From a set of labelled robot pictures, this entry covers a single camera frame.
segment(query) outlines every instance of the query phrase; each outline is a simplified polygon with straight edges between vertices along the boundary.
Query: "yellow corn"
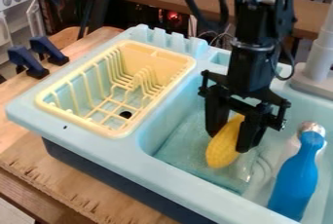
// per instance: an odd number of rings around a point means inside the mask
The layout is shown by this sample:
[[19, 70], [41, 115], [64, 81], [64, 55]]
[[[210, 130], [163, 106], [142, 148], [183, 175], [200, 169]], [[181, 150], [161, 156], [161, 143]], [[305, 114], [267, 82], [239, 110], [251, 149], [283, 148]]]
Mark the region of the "yellow corn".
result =
[[205, 150], [205, 160], [210, 167], [228, 166], [238, 157], [236, 144], [243, 120], [244, 116], [237, 114], [210, 140]]

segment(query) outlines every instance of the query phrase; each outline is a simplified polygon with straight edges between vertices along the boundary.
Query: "blue clamp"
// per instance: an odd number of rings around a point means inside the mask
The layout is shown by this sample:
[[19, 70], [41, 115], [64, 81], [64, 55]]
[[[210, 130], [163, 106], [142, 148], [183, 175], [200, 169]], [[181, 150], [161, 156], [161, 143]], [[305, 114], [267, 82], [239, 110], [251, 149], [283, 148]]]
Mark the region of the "blue clamp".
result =
[[7, 52], [10, 62], [17, 65], [20, 71], [24, 66], [27, 68], [28, 76], [42, 79], [50, 74], [49, 70], [44, 68], [25, 46], [13, 46]]
[[65, 56], [46, 36], [36, 36], [30, 38], [31, 50], [39, 56], [47, 54], [48, 62], [55, 65], [63, 65], [69, 61], [68, 56]]

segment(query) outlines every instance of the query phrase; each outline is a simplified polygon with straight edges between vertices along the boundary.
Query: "black cable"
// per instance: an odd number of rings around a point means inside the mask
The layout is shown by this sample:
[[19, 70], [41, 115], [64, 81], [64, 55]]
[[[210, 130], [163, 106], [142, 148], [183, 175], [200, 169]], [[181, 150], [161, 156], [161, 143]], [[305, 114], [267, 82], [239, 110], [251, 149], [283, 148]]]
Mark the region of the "black cable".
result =
[[[284, 47], [284, 45], [280, 42], [279, 44], [279, 48], [282, 49], [283, 53], [287, 56], [287, 58], [289, 59], [290, 61], [290, 66], [291, 66], [291, 72], [290, 72], [290, 75], [288, 77], [281, 77], [276, 69], [275, 69], [275, 65], [273, 64], [273, 59], [270, 58], [270, 62], [271, 62], [271, 67], [272, 67], [272, 70], [274, 71], [276, 77], [281, 80], [281, 81], [286, 81], [286, 80], [289, 80], [292, 76], [294, 76], [295, 74], [295, 60], [294, 60], [294, 57], [292, 56], [292, 54]], [[279, 48], [276, 47], [276, 52], [279, 54]]]
[[[198, 19], [199, 22], [202, 22], [207, 28], [209, 29], [220, 29], [219, 24], [215, 24], [205, 19], [204, 15], [201, 13], [200, 9], [198, 8], [196, 2], [194, 0], [185, 0], [186, 4], [190, 8], [192, 14]], [[220, 10], [224, 11], [224, 8], [227, 7], [225, 4], [225, 0], [220, 1]]]
[[225, 30], [228, 19], [229, 19], [229, 9], [226, 4], [226, 0], [218, 0], [220, 4], [220, 26], [222, 27], [222, 31]]

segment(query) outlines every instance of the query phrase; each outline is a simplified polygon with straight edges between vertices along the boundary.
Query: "toy stove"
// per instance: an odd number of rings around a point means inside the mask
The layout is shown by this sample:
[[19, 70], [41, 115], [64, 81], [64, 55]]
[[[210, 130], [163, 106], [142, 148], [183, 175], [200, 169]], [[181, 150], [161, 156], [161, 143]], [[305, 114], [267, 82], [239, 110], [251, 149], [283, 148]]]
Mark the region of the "toy stove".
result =
[[37, 0], [0, 0], [0, 64], [7, 61], [7, 49], [24, 45], [32, 36], [44, 35]]

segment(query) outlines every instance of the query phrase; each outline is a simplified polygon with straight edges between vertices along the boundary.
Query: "floor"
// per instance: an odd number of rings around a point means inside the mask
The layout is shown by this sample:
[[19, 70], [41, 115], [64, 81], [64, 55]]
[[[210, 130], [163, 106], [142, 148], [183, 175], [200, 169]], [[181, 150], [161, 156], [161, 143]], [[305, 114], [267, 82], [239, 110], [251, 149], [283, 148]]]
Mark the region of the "floor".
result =
[[0, 198], [1, 224], [33, 224], [35, 220]]

